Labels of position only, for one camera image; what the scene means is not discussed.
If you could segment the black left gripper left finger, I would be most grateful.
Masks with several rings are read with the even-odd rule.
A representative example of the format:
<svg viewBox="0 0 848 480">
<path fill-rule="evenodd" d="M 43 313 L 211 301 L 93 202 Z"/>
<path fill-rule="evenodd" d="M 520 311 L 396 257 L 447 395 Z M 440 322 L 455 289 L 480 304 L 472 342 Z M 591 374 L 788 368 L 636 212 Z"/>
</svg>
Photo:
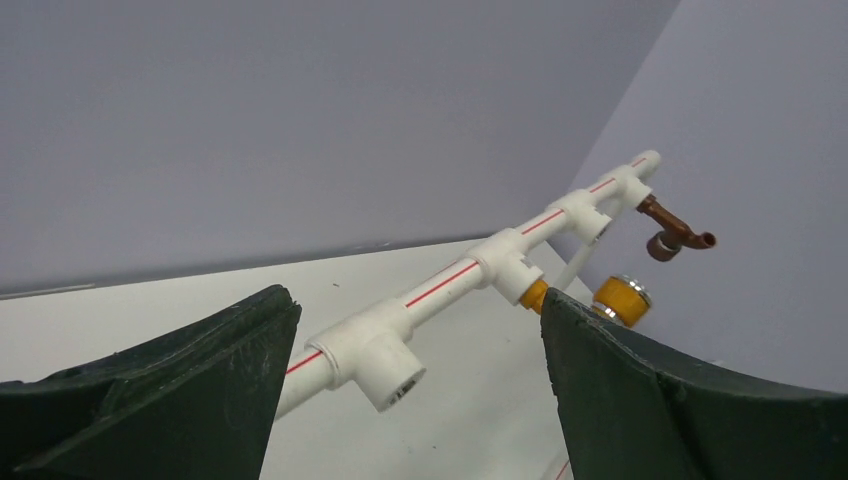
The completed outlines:
<svg viewBox="0 0 848 480">
<path fill-rule="evenodd" d="M 302 309 L 269 286 L 35 382 L 1 385 L 5 479 L 256 479 Z"/>
</svg>

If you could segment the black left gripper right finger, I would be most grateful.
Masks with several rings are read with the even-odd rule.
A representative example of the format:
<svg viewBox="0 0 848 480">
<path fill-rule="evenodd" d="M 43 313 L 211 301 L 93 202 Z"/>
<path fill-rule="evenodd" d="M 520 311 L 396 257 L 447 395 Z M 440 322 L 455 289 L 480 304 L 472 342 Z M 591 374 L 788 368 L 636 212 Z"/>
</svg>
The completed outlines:
<svg viewBox="0 0 848 480">
<path fill-rule="evenodd" d="M 577 479 L 843 479 L 847 397 L 710 364 L 550 289 L 547 369 Z"/>
</svg>

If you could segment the orange plastic faucet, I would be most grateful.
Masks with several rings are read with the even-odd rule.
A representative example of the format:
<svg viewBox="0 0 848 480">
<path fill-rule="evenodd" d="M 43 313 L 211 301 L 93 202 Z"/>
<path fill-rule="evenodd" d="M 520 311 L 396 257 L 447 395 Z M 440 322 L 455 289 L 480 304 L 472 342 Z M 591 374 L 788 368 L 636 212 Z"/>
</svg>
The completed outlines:
<svg viewBox="0 0 848 480">
<path fill-rule="evenodd" d="M 549 284 L 539 279 L 519 298 L 519 304 L 540 314 L 548 290 Z M 592 295 L 590 306 L 595 313 L 608 320 L 633 328 L 651 310 L 653 300 L 638 280 L 626 275 L 614 275 Z"/>
</svg>

